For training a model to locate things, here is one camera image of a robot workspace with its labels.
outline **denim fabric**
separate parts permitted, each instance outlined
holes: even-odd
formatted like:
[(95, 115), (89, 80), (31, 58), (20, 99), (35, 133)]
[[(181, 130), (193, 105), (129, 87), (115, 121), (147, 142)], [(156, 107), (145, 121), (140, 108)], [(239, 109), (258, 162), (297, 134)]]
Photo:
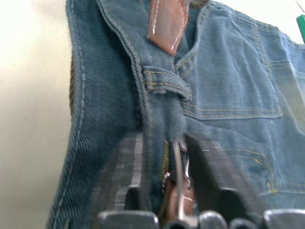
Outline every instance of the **denim fabric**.
[(47, 228), (88, 225), (94, 180), (131, 131), (144, 137), (146, 210), (184, 133), (217, 141), (270, 208), (305, 208), (305, 46), (211, 1), (190, 9), (172, 57), (147, 40), (149, 5), (67, 1), (75, 95)]

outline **green object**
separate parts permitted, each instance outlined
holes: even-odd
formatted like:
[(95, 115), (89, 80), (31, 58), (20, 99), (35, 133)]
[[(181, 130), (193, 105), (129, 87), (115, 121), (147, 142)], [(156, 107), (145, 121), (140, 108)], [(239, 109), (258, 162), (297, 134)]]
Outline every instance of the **green object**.
[(296, 18), (297, 24), (299, 25), (301, 35), (303, 38), (303, 41), (305, 43), (305, 15), (301, 15)]

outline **beige background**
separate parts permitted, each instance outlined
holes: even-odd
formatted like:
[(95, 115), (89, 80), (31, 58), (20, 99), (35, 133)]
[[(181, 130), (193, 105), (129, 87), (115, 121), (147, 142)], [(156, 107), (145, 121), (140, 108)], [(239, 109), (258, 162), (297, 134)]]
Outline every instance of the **beige background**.
[[(223, 0), (302, 42), (294, 0)], [(70, 129), (64, 0), (0, 0), (0, 228), (42, 229)]]

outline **brown leather tag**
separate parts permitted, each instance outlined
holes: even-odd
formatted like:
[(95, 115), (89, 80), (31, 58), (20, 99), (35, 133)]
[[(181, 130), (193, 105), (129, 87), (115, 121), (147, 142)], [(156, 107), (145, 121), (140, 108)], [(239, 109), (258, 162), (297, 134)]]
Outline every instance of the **brown leather tag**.
[(184, 0), (152, 0), (148, 39), (175, 55), (187, 19)]

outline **jeans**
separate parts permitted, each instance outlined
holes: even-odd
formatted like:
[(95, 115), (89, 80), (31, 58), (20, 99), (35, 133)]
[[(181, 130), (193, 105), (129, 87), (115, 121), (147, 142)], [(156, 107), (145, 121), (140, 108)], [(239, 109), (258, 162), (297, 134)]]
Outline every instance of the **jeans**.
[(74, 104), (47, 228), (88, 225), (94, 181), (129, 132), (144, 137), (147, 210), (184, 133), (217, 141), (270, 208), (305, 208), (305, 46), (211, 1), (190, 8), (172, 57), (147, 40), (149, 7), (67, 0)]

